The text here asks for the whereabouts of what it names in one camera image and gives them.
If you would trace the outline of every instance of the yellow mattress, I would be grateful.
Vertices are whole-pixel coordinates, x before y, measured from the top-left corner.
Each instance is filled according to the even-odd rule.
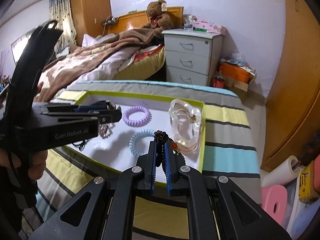
[[[145,80],[164,66],[164,47],[115,75],[116,80]]]

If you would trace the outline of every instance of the drawer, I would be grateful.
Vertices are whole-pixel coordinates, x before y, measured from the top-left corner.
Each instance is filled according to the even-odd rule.
[[[188,70],[167,66],[167,81],[188,85],[207,85],[208,76]]]
[[[212,40],[181,35],[164,35],[164,49],[211,57]]]
[[[168,66],[191,70],[204,75],[209,73],[209,58],[185,52],[165,51],[165,60]]]

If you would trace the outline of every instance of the light blue spiral hair tie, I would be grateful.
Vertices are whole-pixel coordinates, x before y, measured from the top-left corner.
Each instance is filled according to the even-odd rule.
[[[139,157],[140,155],[144,154],[144,153],[140,153],[140,152],[137,151],[137,149],[136,149],[136,141],[139,138],[153,137],[154,133],[155,133],[155,131],[153,131],[152,129],[145,129],[145,130],[142,130],[140,132],[136,132],[131,137],[130,142],[129,142],[129,149],[130,149],[131,153],[133,154],[133,156]]]

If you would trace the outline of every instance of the teddy bear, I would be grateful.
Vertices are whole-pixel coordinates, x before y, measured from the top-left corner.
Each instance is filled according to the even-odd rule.
[[[146,25],[142,26],[142,28],[154,29],[154,35],[159,39],[163,38],[162,31],[174,28],[170,16],[162,12],[162,7],[165,3],[165,0],[149,3],[146,16],[150,17],[150,20]]]

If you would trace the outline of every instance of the blue stripe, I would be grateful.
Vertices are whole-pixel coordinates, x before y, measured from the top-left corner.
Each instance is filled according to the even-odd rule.
[[[257,152],[206,145],[203,170],[259,174]]]
[[[44,198],[40,195],[38,192],[36,195],[37,198],[37,204],[36,208],[39,211],[40,216],[42,217],[43,221],[46,221],[49,217],[51,217],[54,212],[50,208],[50,206],[47,204],[47,202],[44,200]]]
[[[213,88],[213,87],[204,87],[197,85],[188,85],[180,83],[171,83],[171,82],[158,82],[158,81],[144,81],[144,80],[95,80],[95,81],[81,81],[77,84],[90,84],[90,83],[138,83],[138,84],[147,84],[147,85],[160,85],[167,87],[181,87],[181,88],[191,88],[194,90],[201,90],[206,92],[218,93],[223,95],[229,95],[233,97],[238,97],[235,93],[222,89],[222,88]]]

